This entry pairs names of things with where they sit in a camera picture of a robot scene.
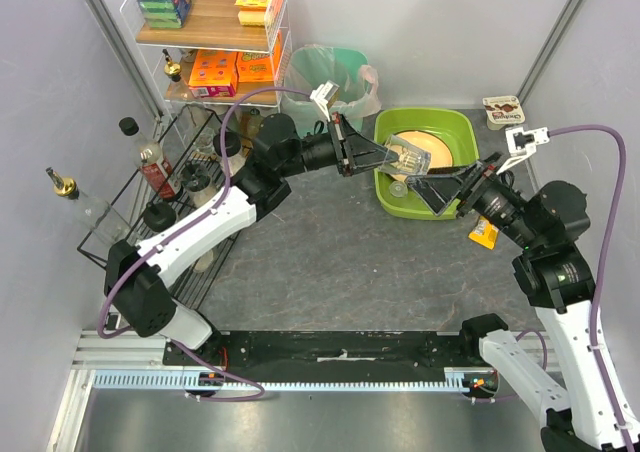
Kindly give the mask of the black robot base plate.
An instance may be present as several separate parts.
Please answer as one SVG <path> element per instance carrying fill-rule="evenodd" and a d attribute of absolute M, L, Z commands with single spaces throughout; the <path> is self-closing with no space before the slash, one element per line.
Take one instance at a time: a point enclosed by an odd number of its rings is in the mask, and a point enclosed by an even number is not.
<path fill-rule="evenodd" d="M 196 354 L 258 381 L 267 378 L 427 378 L 446 368 L 487 369 L 457 332 L 231 331 Z"/>

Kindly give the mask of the yellow plate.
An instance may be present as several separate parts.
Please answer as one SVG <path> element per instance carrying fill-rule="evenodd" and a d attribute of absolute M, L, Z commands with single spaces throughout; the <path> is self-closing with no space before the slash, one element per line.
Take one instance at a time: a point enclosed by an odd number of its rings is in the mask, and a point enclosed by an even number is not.
<path fill-rule="evenodd" d="M 397 134 L 414 145 L 431 153 L 430 168 L 449 167 L 453 165 L 452 152 L 444 141 L 436 136 L 417 130 L 404 131 Z"/>

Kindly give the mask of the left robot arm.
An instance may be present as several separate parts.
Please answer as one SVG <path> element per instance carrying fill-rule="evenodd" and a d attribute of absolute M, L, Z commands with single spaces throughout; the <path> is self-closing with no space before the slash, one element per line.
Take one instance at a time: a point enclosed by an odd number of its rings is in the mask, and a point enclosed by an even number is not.
<path fill-rule="evenodd" d="M 301 138 L 291 117 L 267 117 L 244 165 L 212 199 L 138 245 L 120 240 L 111 246 L 105 295 L 130 330 L 142 338 L 161 335 L 190 350 L 215 342 L 214 326 L 170 294 L 175 280 L 205 252 L 278 207 L 291 192 L 288 177 L 325 167 L 349 177 L 399 158 L 340 114 L 327 126 L 325 133 Z"/>

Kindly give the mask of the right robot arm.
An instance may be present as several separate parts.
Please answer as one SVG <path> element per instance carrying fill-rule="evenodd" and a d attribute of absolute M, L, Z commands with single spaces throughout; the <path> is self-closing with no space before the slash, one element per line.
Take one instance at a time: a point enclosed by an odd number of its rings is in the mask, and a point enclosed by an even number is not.
<path fill-rule="evenodd" d="M 564 382 L 530 358 L 495 314 L 464 321 L 468 353 L 496 370 L 536 417 L 545 450 L 636 451 L 639 420 L 612 369 L 596 280 L 577 247 L 590 226 L 586 196 L 552 181 L 526 199 L 496 171 L 499 157 L 433 169 L 406 184 L 432 212 L 451 203 L 458 216 L 475 211 L 521 248 L 514 277 L 549 336 Z"/>

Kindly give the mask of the clear glass cup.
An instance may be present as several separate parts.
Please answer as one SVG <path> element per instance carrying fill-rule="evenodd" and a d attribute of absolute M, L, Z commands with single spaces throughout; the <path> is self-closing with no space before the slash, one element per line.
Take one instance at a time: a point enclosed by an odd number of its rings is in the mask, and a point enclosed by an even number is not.
<path fill-rule="evenodd" d="M 431 153 L 414 145 L 398 134 L 384 142 L 385 157 L 378 167 L 382 173 L 404 180 L 412 176 L 425 176 L 430 168 Z"/>
<path fill-rule="evenodd" d="M 394 180 L 389 185 L 389 193 L 395 198 L 404 198 L 408 192 L 408 186 L 404 181 Z"/>

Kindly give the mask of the sauce bottle with black cap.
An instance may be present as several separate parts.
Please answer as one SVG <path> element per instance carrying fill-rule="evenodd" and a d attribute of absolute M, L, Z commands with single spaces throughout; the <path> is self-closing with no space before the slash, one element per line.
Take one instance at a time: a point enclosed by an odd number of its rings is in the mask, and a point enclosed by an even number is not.
<path fill-rule="evenodd" d="M 160 143 L 144 135 L 133 117 L 122 118 L 118 126 L 132 141 L 132 157 L 136 168 L 156 195 L 166 202 L 179 199 L 182 186 L 173 174 L 173 166 Z"/>

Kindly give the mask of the spice jar with black grinder lid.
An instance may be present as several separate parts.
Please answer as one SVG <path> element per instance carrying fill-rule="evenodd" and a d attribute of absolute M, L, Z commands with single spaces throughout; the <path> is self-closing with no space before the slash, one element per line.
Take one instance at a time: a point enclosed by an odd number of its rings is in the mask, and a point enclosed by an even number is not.
<path fill-rule="evenodd" d="M 180 180 L 196 208 L 205 205 L 216 196 L 218 187 L 206 168 L 199 163 L 185 163 Z"/>

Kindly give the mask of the glass jar with powder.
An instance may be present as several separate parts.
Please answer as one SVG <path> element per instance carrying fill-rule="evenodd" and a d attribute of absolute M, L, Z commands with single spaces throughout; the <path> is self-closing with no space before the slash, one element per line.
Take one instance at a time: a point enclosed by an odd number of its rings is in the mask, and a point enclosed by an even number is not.
<path fill-rule="evenodd" d="M 213 265 L 217 257 L 217 253 L 214 250 L 209 250 L 204 253 L 193 265 L 193 271 L 195 273 L 204 273 L 209 267 Z"/>

